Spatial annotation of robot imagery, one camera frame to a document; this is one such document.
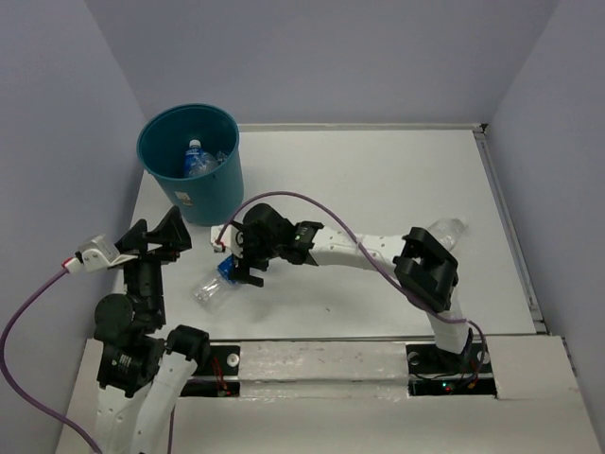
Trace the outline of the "Pocari bottle white cap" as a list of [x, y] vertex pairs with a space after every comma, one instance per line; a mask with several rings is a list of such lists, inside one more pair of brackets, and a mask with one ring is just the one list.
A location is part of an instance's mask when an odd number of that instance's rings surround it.
[[214, 157], [204, 151], [198, 139], [189, 141], [188, 149], [184, 155], [183, 176], [193, 178], [205, 175], [213, 169]]

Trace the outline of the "small blue label bottle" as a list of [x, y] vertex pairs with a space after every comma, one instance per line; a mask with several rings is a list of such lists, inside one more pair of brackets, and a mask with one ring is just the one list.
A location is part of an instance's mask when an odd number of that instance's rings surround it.
[[212, 172], [225, 164], [230, 154], [226, 151], [220, 150], [215, 154], [209, 151], [203, 151], [200, 155], [201, 167], [206, 173]]

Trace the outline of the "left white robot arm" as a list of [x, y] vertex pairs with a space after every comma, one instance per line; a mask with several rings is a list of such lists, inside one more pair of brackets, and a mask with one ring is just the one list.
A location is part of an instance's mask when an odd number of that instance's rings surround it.
[[186, 382], [211, 353], [207, 332], [179, 325], [165, 339], [162, 267], [192, 247], [178, 207], [155, 229], [138, 220], [116, 243], [124, 288], [95, 308], [94, 338], [103, 345], [95, 437], [103, 453], [150, 453]]

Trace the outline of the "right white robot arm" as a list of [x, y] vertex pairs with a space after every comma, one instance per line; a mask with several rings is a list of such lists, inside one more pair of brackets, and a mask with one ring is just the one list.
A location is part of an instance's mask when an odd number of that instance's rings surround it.
[[346, 226], [335, 230], [315, 221], [293, 223], [270, 205], [258, 203], [242, 221], [230, 223], [222, 241], [234, 260], [231, 278], [256, 287], [264, 281], [252, 271], [266, 271], [276, 258], [296, 266], [378, 272], [427, 315], [442, 369], [479, 372], [486, 351], [472, 353], [473, 340], [481, 332], [463, 316], [458, 302], [458, 261], [428, 230], [358, 235]]

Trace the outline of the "clear bottle beige label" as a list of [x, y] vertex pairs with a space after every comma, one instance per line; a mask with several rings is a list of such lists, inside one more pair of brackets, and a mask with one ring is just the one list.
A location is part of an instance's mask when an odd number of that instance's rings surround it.
[[448, 252], [452, 252], [468, 231], [468, 224], [460, 218], [440, 218], [429, 225], [426, 230]]

